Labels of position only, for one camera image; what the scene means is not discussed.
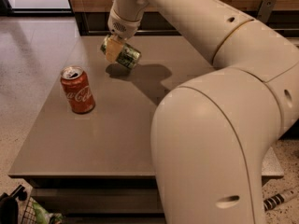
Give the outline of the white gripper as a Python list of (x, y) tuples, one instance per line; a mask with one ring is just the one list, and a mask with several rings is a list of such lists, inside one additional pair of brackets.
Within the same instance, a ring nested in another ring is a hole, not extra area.
[(114, 63), (123, 49), (123, 40), (135, 35), (140, 21), (127, 21), (111, 10), (107, 25), (112, 35), (107, 39), (106, 58), (109, 62)]

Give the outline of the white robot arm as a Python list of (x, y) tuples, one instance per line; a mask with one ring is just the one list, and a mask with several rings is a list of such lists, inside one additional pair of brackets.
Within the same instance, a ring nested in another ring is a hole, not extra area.
[(297, 47), (220, 0), (114, 0), (113, 38), (131, 38), (147, 6), (213, 66), (170, 91), (153, 117), (167, 224), (264, 224), (263, 157), (298, 118)]

